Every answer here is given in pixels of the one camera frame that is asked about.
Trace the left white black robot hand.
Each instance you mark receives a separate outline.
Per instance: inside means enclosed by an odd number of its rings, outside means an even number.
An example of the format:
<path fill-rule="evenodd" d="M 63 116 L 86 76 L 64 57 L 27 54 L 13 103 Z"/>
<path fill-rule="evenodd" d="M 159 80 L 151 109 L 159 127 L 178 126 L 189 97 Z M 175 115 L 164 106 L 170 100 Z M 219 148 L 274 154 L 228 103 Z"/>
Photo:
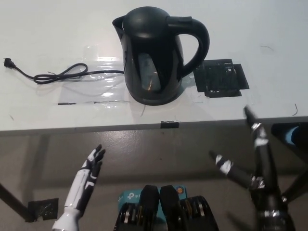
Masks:
<path fill-rule="evenodd" d="M 68 193 L 64 206 L 78 210 L 81 216 L 83 216 L 93 193 L 104 154 L 105 149 L 102 149 L 101 144 L 92 150 L 75 175 Z"/>

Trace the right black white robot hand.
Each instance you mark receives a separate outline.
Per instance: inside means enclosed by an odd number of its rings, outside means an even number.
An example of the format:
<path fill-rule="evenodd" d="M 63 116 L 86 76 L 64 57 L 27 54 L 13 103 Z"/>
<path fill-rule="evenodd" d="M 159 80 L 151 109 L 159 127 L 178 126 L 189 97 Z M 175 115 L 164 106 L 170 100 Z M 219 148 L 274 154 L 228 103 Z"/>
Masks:
<path fill-rule="evenodd" d="M 253 137 L 256 164 L 254 174 L 245 172 L 233 161 L 213 151 L 209 151 L 209 156 L 222 174 L 251 193 L 257 211 L 286 213 L 288 206 L 282 199 L 277 170 L 265 128 L 249 106 L 244 107 L 244 114 Z"/>

